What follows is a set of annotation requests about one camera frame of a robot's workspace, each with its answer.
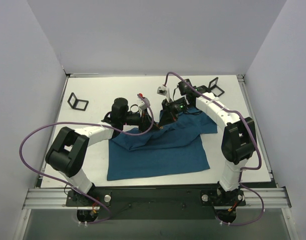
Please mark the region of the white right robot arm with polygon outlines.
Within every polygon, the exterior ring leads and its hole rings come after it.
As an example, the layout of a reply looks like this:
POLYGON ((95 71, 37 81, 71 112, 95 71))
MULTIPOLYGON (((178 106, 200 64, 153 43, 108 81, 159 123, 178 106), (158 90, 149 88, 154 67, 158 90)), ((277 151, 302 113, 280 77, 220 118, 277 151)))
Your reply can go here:
POLYGON ((189 79, 179 79, 184 102, 205 113, 223 131, 221 151, 225 165, 218 184, 223 192, 237 191, 243 171, 255 171, 262 165, 254 120, 244 118, 237 110, 230 110, 206 86, 196 87, 189 79))

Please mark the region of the blue t-shirt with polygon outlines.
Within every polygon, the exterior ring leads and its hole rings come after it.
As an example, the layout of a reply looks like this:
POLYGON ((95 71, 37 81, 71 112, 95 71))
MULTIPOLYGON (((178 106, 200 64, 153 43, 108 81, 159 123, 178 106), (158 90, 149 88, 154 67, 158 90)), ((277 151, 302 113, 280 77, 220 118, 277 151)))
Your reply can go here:
POLYGON ((108 181, 200 172, 210 168, 201 135, 216 134, 216 123, 190 109, 161 130, 139 135, 137 128, 109 140, 108 181))

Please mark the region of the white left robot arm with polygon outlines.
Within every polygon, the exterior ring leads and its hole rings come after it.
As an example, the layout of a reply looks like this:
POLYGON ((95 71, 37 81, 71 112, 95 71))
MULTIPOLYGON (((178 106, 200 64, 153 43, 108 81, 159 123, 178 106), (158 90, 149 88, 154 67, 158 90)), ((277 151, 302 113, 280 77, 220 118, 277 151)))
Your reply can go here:
POLYGON ((88 147, 116 138, 125 125, 138 127, 139 133, 128 132, 130 136, 141 136, 157 128, 148 99, 141 95, 138 97, 136 112, 130 111, 128 101, 120 97, 114 100, 111 110, 95 126, 61 128, 46 154, 46 163, 64 176, 67 185, 78 192, 78 201, 85 206, 95 201, 95 185, 82 169, 88 147))

